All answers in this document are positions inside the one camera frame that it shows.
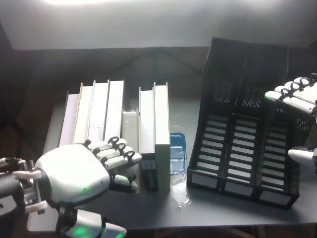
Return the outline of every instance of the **black file organizer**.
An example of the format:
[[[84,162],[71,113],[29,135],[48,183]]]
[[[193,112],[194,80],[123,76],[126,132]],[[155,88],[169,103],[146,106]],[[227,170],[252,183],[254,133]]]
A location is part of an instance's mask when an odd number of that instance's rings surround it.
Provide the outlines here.
[[[287,151],[304,143],[310,124],[264,100],[265,92],[292,77],[289,51],[212,40],[187,172],[189,186],[281,208],[290,207],[299,197],[299,165]],[[279,134],[278,128],[286,132]],[[280,163],[268,156],[285,160]]]

